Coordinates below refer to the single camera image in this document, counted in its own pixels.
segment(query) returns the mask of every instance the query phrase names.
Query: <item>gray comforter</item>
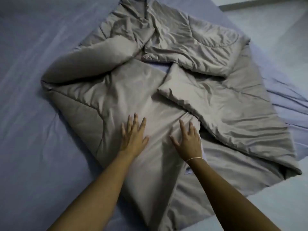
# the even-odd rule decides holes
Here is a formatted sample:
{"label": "gray comforter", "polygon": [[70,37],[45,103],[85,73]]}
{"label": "gray comforter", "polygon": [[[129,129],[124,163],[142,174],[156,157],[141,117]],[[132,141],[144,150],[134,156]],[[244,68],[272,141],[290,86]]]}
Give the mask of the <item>gray comforter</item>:
{"label": "gray comforter", "polygon": [[[286,125],[251,59],[249,39],[153,1],[122,0],[76,49],[58,58],[42,85],[103,167],[120,124],[147,117],[150,142],[123,194],[151,230],[179,230],[213,210],[168,136],[178,121],[200,130],[210,165],[248,196],[300,174]],[[173,63],[166,74],[147,62]]]}

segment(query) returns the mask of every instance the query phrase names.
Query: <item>bed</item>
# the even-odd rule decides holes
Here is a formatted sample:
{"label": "bed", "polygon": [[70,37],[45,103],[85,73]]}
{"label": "bed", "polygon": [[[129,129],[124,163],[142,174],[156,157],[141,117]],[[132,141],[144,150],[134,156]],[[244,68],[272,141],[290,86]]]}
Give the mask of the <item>bed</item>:
{"label": "bed", "polygon": [[[19,9],[14,7],[16,1],[8,0],[1,9],[0,227],[43,230],[101,172],[101,167],[45,99],[40,77],[57,57],[83,40],[118,0],[19,0]],[[210,0],[195,4],[188,0],[159,1],[235,28]],[[272,103],[289,125],[298,159],[303,159],[308,154],[308,101],[255,45],[251,48]],[[119,229],[146,230],[137,212],[122,198],[106,227]]]}

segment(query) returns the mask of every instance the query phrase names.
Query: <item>hand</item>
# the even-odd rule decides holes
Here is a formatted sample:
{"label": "hand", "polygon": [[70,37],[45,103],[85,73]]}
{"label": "hand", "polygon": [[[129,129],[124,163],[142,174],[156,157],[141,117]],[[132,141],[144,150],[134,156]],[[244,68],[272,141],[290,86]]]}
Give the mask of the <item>hand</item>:
{"label": "hand", "polygon": [[189,123],[189,130],[187,132],[184,122],[180,119],[180,127],[182,131],[181,144],[179,144],[179,142],[173,136],[170,136],[170,139],[180,157],[184,161],[194,157],[202,157],[201,140],[196,128],[193,126],[193,123]]}
{"label": "hand", "polygon": [[138,114],[136,113],[133,125],[131,116],[128,117],[126,130],[124,123],[122,123],[122,142],[119,155],[130,156],[132,160],[140,155],[149,141],[149,136],[143,138],[146,123],[146,118],[143,118],[139,126]]}

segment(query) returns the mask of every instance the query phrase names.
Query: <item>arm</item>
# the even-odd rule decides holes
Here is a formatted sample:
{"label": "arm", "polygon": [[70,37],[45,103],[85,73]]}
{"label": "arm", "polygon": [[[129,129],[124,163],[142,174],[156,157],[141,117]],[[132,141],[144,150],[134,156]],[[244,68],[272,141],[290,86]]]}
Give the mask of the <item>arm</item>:
{"label": "arm", "polygon": [[198,132],[192,123],[189,124],[188,132],[181,120],[180,126],[182,143],[179,144],[172,136],[171,140],[181,158],[190,165],[198,178],[223,229],[280,231],[257,207],[219,176],[205,160],[195,158],[202,158]]}
{"label": "arm", "polygon": [[101,231],[113,214],[122,184],[133,160],[140,155],[148,143],[143,138],[146,119],[139,127],[138,116],[128,117],[127,129],[122,124],[122,143],[114,161],[67,207],[64,213],[48,229],[99,230]]}

